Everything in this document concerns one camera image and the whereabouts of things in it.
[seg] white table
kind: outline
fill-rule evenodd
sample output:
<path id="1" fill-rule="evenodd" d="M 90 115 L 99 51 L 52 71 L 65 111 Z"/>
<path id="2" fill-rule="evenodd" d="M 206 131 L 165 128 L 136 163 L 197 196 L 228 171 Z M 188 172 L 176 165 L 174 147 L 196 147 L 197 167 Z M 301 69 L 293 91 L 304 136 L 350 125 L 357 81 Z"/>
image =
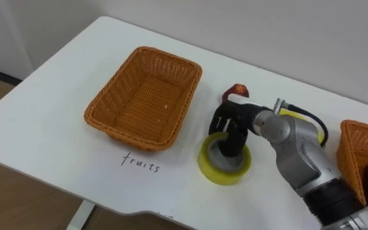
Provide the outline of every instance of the white table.
<path id="1" fill-rule="evenodd" d="M 141 45 L 203 68 L 175 144 L 157 154 L 113 141 L 83 120 L 88 103 Z M 368 105 L 102 17 L 0 101 L 0 164 L 90 201 L 72 223 L 83 222 L 83 211 L 86 216 L 95 203 L 126 215 L 152 212 L 196 229 L 307 229 L 313 217 L 280 176 L 264 139 L 249 136 L 253 165 L 237 185 L 213 184 L 198 169 L 210 119 L 234 83 L 247 85 L 257 104 L 272 106 L 282 97 L 318 115 L 330 130 L 330 158 L 342 120 L 368 123 Z M 160 169 L 122 165 L 128 153 Z"/>

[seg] tape roll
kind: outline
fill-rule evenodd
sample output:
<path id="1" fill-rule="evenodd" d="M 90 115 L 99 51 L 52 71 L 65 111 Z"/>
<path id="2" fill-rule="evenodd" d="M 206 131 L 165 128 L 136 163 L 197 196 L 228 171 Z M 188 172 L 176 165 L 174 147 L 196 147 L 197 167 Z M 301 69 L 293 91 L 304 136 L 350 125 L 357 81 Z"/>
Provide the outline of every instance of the tape roll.
<path id="1" fill-rule="evenodd" d="M 210 181 L 218 185 L 233 185 L 238 182 L 241 177 L 248 171 L 252 164 L 252 158 L 250 151 L 246 145 L 242 148 L 242 154 L 244 157 L 244 164 L 239 171 L 236 172 L 223 172 L 217 169 L 208 157 L 208 148 L 213 141 L 217 139 L 225 138 L 228 133 L 217 132 L 215 134 L 209 135 L 205 138 L 203 145 L 201 146 L 200 152 L 198 154 L 198 166 L 204 176 Z"/>

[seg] red object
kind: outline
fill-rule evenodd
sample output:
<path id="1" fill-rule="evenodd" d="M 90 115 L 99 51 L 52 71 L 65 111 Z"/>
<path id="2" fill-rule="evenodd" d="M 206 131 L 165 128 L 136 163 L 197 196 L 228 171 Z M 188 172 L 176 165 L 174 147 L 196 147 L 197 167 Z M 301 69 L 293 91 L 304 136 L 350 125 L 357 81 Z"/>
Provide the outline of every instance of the red object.
<path id="1" fill-rule="evenodd" d="M 249 98 L 249 92 L 246 86 L 243 84 L 235 84 L 231 88 L 229 88 L 225 93 L 222 95 L 222 102 L 228 101 L 228 96 L 234 93 L 236 95 L 244 96 Z"/>

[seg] yellow tape roll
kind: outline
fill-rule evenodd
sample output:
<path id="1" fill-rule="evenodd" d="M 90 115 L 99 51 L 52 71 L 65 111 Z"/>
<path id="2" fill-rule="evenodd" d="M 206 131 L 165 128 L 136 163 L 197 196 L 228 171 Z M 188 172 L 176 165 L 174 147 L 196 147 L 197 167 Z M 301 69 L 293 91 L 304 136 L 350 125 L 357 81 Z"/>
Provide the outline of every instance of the yellow tape roll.
<path id="1" fill-rule="evenodd" d="M 219 185 L 235 184 L 248 171 L 252 163 L 250 151 L 248 147 L 244 145 L 242 149 L 242 154 L 243 154 L 245 163 L 238 172 L 223 172 L 217 169 L 216 167 L 214 167 L 214 165 L 211 163 L 208 157 L 208 147 L 213 141 L 217 139 L 221 139 L 223 137 L 227 137 L 227 136 L 228 136 L 228 133 L 225 133 L 225 132 L 218 132 L 218 133 L 209 135 L 203 142 L 203 145 L 201 146 L 201 150 L 198 154 L 198 166 L 201 172 L 210 181 L 216 184 L 219 184 Z"/>
<path id="2" fill-rule="evenodd" d="M 297 112 L 292 112 L 292 111 L 289 111 L 287 109 L 281 109 L 280 112 L 279 112 L 280 115 L 290 115 L 290 116 L 293 116 L 293 117 L 296 117 L 296 118 L 299 118 L 299 119 L 302 119 L 304 121 L 307 121 L 306 118 L 304 118 L 302 115 L 300 115 L 299 113 Z M 318 141 L 319 143 L 321 143 L 323 141 L 323 132 L 320 132 L 318 130 Z"/>

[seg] basket rim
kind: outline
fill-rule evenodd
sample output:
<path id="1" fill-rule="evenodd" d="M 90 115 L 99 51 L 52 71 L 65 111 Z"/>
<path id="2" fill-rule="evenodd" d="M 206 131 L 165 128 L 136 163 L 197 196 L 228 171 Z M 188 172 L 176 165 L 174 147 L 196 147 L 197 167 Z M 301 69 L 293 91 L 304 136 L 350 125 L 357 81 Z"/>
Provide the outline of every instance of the basket rim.
<path id="1" fill-rule="evenodd" d="M 133 60 L 133 58 L 135 58 L 136 56 L 139 55 L 139 53 L 142 50 L 149 50 L 151 52 L 155 52 L 164 56 L 169 56 L 169 58 L 174 58 L 174 59 L 178 59 L 180 61 L 184 61 L 186 63 L 190 63 L 191 65 L 194 66 L 195 68 L 195 77 L 194 80 L 191 82 L 191 85 L 189 85 L 189 87 L 191 87 L 190 91 L 189 91 L 189 96 L 187 96 L 184 106 L 181 108 L 180 111 L 180 115 L 178 116 L 177 122 L 174 126 L 174 128 L 171 130 L 171 133 L 169 134 L 168 138 L 162 142 L 160 141 L 149 141 L 147 139 L 143 139 L 140 137 L 136 137 L 134 135 L 130 135 L 126 132 L 120 131 L 116 128 L 113 128 L 111 126 L 108 126 L 100 121 L 98 121 L 97 119 L 93 118 L 93 112 L 95 110 L 95 104 L 97 104 L 100 99 L 102 99 L 102 97 L 104 96 L 104 94 L 106 94 L 106 92 L 110 89 L 110 86 L 112 85 L 112 83 L 117 79 L 116 76 L 119 75 L 119 73 L 123 72 L 125 70 L 125 68 L 131 63 L 131 61 Z M 119 136 L 122 138 L 126 138 L 126 139 L 130 139 L 130 140 L 134 140 L 136 142 L 141 142 L 143 144 L 146 144 L 148 146 L 154 146 L 154 149 L 159 150 L 160 148 L 163 148 L 165 146 L 168 146 L 171 144 L 171 141 L 174 140 L 174 138 L 177 136 L 178 134 L 178 129 L 182 126 L 183 123 L 183 118 L 185 117 L 186 112 L 188 111 L 188 108 L 190 107 L 190 102 L 192 100 L 192 97 L 194 95 L 194 91 L 196 90 L 196 86 L 198 85 L 200 79 L 201 79 L 201 75 L 203 74 L 203 69 L 201 68 L 201 66 L 193 61 L 187 60 L 183 57 L 179 57 L 177 55 L 174 54 L 170 54 L 168 52 L 156 49 L 154 47 L 147 47 L 147 46 L 140 46 L 138 48 L 136 48 L 126 59 L 126 61 L 118 68 L 118 70 L 116 71 L 116 73 L 110 78 L 110 80 L 106 83 L 106 85 L 99 91 L 99 93 L 94 97 L 94 99 L 89 103 L 88 107 L 86 108 L 85 112 L 84 112 L 84 120 L 87 124 L 91 125 L 92 127 L 103 131 L 107 134 L 112 136 Z"/>

